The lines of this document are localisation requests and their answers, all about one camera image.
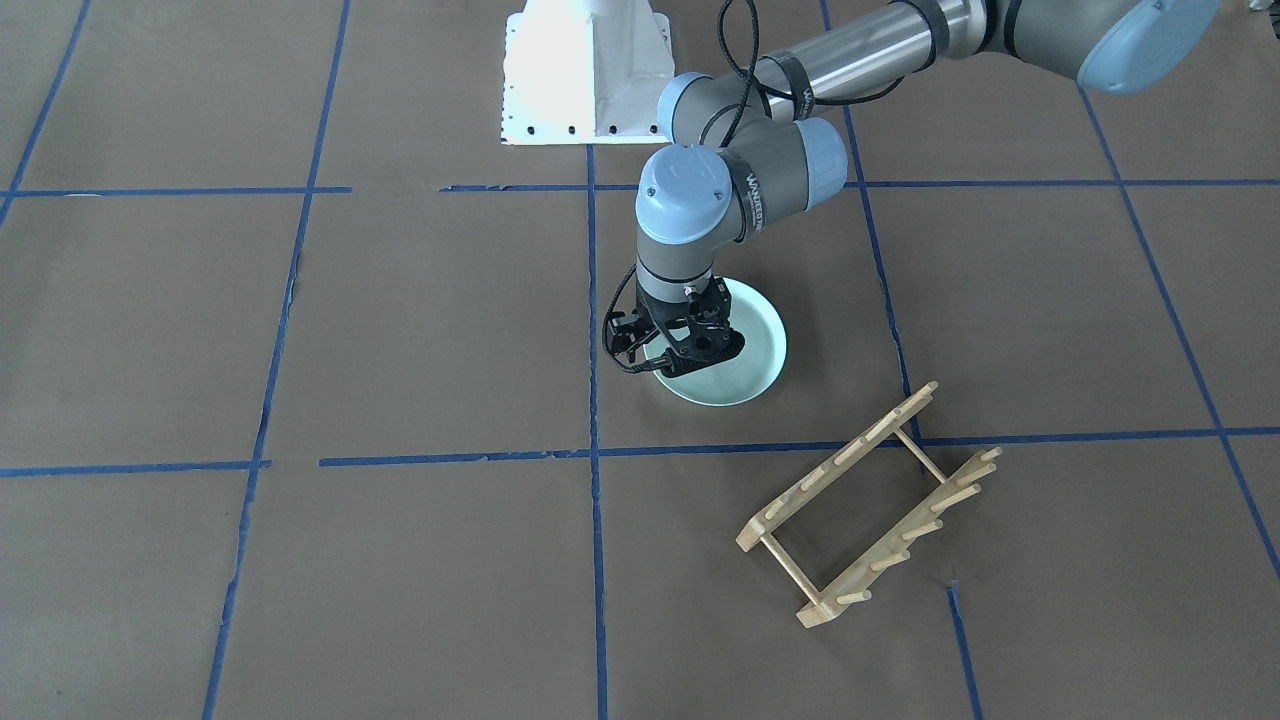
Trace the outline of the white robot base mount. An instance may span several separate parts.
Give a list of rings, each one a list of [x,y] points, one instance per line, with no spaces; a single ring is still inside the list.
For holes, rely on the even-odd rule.
[[[663,143],[669,18],[648,1],[527,1],[506,20],[500,141]]]

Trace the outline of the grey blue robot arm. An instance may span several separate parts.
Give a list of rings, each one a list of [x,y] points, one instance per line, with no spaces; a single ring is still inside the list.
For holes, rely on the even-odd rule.
[[[611,307],[603,350],[622,372],[668,378],[737,357],[732,296],[717,252],[812,210],[849,179],[840,132],[820,118],[884,97],[937,61],[1002,53],[1112,95],[1140,92],[1201,41],[1216,1],[890,1],[776,53],[753,49],[714,78],[662,91],[668,143],[637,184],[631,313]]]

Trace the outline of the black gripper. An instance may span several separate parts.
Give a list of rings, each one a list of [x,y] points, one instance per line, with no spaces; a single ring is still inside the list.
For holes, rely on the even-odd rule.
[[[712,279],[681,302],[666,302],[636,288],[636,320],[626,323],[627,360],[660,336],[668,348],[658,357],[628,366],[627,373],[660,372],[676,378],[727,363],[745,348],[745,337],[730,324],[732,296],[724,279]]]

